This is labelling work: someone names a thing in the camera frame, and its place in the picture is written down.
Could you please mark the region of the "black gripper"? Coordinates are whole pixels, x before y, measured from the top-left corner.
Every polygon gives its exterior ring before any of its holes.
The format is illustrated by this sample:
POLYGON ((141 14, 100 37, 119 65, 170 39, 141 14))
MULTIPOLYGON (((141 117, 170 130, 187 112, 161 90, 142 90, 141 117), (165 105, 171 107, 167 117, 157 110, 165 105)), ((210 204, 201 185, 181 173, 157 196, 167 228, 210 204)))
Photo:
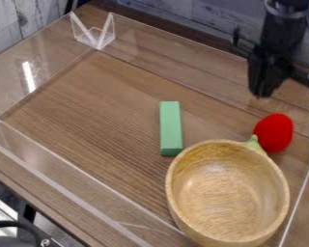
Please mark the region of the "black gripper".
POLYGON ((309 88, 309 72, 294 64, 293 52, 309 28, 309 9, 266 9, 259 41, 250 49, 239 46, 239 27, 233 30, 233 45, 247 54, 249 91, 270 97, 289 79, 309 88))

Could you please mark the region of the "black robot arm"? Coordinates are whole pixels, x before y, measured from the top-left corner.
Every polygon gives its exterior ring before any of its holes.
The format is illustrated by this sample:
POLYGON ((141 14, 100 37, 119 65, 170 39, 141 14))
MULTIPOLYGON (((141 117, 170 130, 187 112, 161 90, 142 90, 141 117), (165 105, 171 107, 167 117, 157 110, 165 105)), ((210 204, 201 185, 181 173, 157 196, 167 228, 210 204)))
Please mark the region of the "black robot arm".
POLYGON ((267 98, 290 78, 309 88, 309 71, 298 67, 294 52, 309 31, 309 0, 263 0, 265 17, 258 43, 239 45, 239 27, 231 43, 247 57, 249 91, 267 98))

